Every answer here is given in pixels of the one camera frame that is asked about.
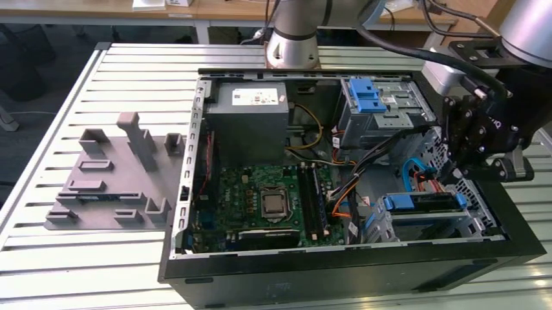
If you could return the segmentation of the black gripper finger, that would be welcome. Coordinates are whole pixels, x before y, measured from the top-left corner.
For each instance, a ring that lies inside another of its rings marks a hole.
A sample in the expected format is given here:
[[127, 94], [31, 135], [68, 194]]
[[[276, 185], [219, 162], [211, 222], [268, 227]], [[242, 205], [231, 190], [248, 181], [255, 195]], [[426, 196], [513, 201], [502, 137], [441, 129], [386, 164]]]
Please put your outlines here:
[[482, 120], [482, 113], [478, 110], [480, 104], [481, 100], [474, 95], [462, 97], [457, 146], [457, 169], [460, 171], [469, 170], [472, 166], [482, 165], [482, 161], [490, 157], [484, 144], [486, 122]]
[[458, 177], [453, 175], [454, 170], [461, 166], [461, 99], [458, 96], [444, 98], [442, 117], [441, 117], [441, 135], [442, 143], [446, 145], [446, 162], [438, 174], [438, 181], [457, 181]]

